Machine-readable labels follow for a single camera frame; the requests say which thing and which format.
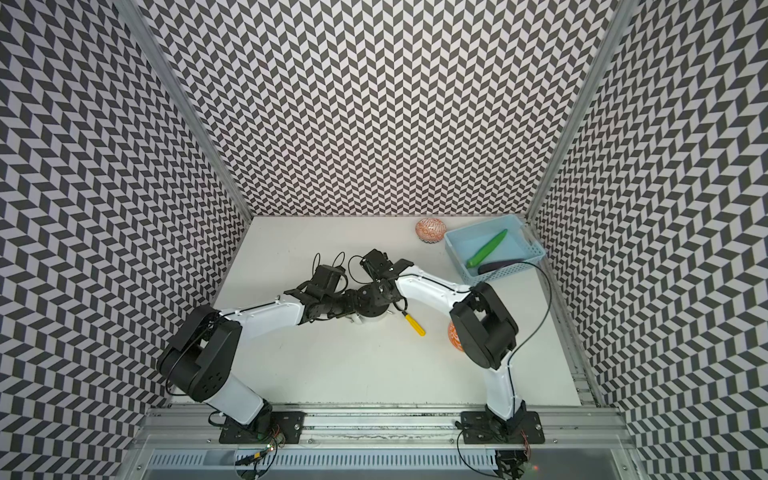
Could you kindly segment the white twin bell alarm clock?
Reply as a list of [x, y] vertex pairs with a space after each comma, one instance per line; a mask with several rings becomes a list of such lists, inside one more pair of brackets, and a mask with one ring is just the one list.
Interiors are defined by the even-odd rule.
[[393, 303], [394, 296], [389, 286], [375, 283], [352, 291], [350, 298], [353, 309], [351, 321], [363, 325], [381, 320]]

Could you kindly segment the yellow handled screwdriver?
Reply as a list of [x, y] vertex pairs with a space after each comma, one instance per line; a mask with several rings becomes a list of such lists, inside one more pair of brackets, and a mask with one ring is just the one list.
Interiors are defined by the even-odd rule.
[[407, 323], [411, 326], [411, 328], [421, 337], [424, 337], [426, 335], [426, 330], [421, 326], [421, 324], [412, 317], [407, 311], [403, 311], [402, 315], [404, 319], [407, 321]]

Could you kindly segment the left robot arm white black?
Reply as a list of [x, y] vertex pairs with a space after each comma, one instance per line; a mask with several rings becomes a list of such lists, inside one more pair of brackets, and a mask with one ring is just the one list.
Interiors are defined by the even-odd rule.
[[354, 315], [356, 297], [350, 290], [327, 293], [315, 288], [293, 289], [271, 302], [231, 312], [199, 306], [168, 341], [156, 369], [164, 381], [192, 400], [249, 426], [259, 420], [267, 401], [232, 372], [240, 341]]

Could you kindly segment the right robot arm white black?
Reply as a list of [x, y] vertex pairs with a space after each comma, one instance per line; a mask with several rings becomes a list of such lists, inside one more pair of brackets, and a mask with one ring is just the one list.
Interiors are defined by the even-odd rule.
[[519, 327], [491, 285], [452, 283], [405, 259], [362, 259], [360, 266], [371, 279], [358, 291], [364, 306], [387, 308], [414, 300], [449, 316], [464, 354], [483, 371], [486, 409], [501, 422], [521, 415], [524, 401], [508, 365]]

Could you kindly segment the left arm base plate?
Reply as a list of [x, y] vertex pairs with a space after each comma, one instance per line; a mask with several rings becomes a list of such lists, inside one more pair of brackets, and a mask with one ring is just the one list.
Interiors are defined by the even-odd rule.
[[219, 443], [265, 444], [273, 440], [279, 445], [298, 444], [305, 418], [303, 411], [262, 411], [251, 423], [243, 425], [225, 416], [220, 427]]

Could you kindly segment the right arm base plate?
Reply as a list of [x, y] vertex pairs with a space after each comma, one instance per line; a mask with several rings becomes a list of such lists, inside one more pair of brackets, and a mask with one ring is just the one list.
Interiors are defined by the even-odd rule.
[[464, 411], [455, 426], [463, 441], [476, 444], [544, 444], [543, 426], [535, 411], [519, 411], [511, 419], [502, 420], [485, 411]]

